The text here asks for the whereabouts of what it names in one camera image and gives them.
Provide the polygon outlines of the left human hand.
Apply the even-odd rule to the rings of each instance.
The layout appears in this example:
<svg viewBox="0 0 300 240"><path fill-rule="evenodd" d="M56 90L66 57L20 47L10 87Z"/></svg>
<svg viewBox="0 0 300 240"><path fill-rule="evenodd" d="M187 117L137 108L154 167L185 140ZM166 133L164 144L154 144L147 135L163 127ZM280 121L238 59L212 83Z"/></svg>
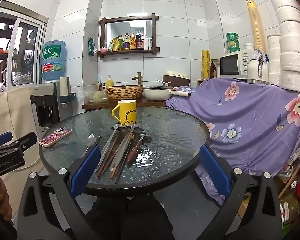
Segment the left human hand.
<svg viewBox="0 0 300 240"><path fill-rule="evenodd" d="M5 221L12 219L12 208L9 195L3 180L0 178L0 214Z"/></svg>

